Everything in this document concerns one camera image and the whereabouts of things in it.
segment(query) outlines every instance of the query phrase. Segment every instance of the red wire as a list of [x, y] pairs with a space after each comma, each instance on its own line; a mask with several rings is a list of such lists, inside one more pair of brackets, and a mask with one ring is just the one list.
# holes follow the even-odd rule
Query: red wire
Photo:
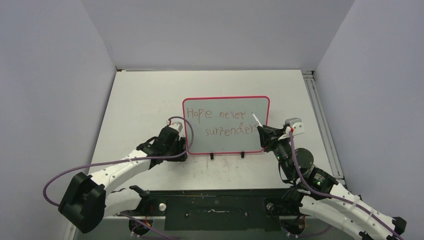
[[[153, 213], [153, 205], [150, 205], [150, 213]], [[150, 225], [149, 222], [147, 222], [147, 217], [148, 217], [148, 215], [144, 218], [144, 222], [146, 224]]]
[[304, 223], [304, 222], [305, 222], [305, 218], [306, 218], [306, 215], [304, 214], [304, 215], [303, 215], [303, 219], [302, 219], [302, 221], [300, 222], [300, 225], [302, 225], [302, 223]]

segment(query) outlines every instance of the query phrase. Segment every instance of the white marker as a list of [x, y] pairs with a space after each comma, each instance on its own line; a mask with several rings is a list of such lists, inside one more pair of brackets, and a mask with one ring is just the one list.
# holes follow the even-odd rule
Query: white marker
[[261, 122], [259, 121], [259, 119], [255, 116], [255, 114], [252, 112], [252, 115], [254, 117], [254, 119], [256, 120], [257, 124], [259, 124], [259, 126], [263, 127]]

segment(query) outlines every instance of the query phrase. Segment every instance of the white table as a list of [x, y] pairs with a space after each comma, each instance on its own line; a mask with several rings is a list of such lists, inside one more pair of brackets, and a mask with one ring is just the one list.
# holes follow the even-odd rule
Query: white table
[[[266, 95], [268, 125], [282, 127], [302, 118], [306, 133], [296, 148], [312, 152], [315, 165], [331, 167], [300, 70], [127, 71], [118, 72], [100, 129], [92, 163], [119, 160], [140, 143], [157, 136], [171, 116], [182, 116], [189, 97]], [[102, 167], [92, 167], [95, 172]], [[286, 188], [272, 153], [189, 155], [186, 162], [164, 162], [136, 175], [121, 188], [145, 190], [222, 190]]]

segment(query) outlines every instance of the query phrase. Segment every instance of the white wall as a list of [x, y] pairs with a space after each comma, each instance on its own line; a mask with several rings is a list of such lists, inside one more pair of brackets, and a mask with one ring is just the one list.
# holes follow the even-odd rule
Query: white wall
[[42, 189], [91, 158], [115, 69], [79, 0], [1, 1], [0, 35], [0, 238], [61, 239]]
[[315, 72], [347, 186], [424, 239], [424, 1], [356, 0]]
[[82, 0], [118, 68], [314, 70], [354, 0]]

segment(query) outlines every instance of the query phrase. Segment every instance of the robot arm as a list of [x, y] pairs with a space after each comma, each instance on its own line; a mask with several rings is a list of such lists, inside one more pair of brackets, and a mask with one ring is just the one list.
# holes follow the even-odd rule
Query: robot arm
[[294, 149], [293, 136], [305, 132], [300, 118], [286, 120], [281, 129], [266, 125], [259, 125], [257, 129], [264, 151], [274, 153], [278, 167], [284, 172], [287, 178], [284, 182], [292, 183], [298, 190], [284, 197], [300, 203], [300, 213], [315, 216], [354, 239], [402, 239], [400, 234], [405, 231], [405, 220], [374, 210], [330, 174], [316, 167], [307, 149]]
[[83, 172], [76, 174], [59, 204], [59, 212], [82, 233], [88, 233], [103, 218], [136, 209], [148, 195], [145, 191], [138, 186], [117, 192], [113, 190], [163, 161], [184, 162], [187, 154], [186, 139], [179, 136], [182, 129], [180, 122], [165, 126], [158, 137], [140, 144], [122, 159], [128, 161], [113, 164], [90, 175]]

